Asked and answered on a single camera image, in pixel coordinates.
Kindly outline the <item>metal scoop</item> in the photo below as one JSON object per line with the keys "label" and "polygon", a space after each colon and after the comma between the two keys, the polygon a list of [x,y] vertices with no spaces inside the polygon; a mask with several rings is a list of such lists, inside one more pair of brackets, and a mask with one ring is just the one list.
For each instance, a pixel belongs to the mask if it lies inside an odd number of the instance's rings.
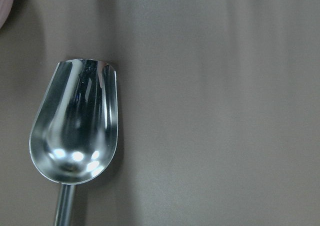
{"label": "metal scoop", "polygon": [[59,62],[32,125],[29,153],[38,172],[61,186],[55,225],[69,225],[76,186],[111,163],[118,143],[117,73],[92,59]]}

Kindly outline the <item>pink bowl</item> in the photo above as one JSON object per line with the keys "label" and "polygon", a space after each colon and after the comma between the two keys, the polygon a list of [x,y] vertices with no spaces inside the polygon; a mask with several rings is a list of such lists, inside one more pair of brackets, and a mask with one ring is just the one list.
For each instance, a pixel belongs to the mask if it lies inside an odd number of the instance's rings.
{"label": "pink bowl", "polygon": [[6,22],[14,0],[0,0],[0,27]]}

